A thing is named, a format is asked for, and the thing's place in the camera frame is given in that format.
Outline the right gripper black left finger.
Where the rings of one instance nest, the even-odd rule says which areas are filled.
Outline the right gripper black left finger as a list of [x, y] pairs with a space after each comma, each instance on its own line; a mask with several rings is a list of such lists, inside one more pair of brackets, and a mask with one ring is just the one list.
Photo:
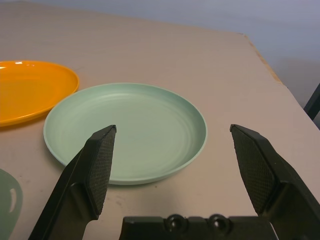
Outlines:
[[85, 142], [58, 179], [29, 239], [81, 240], [98, 220], [111, 175], [117, 128], [107, 126]]

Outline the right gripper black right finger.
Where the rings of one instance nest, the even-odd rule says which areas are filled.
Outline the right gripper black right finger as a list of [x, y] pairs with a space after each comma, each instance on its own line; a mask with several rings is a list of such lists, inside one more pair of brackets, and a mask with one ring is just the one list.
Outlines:
[[258, 132], [237, 124], [230, 132], [257, 215], [271, 223], [280, 240], [318, 240], [320, 204], [296, 170]]

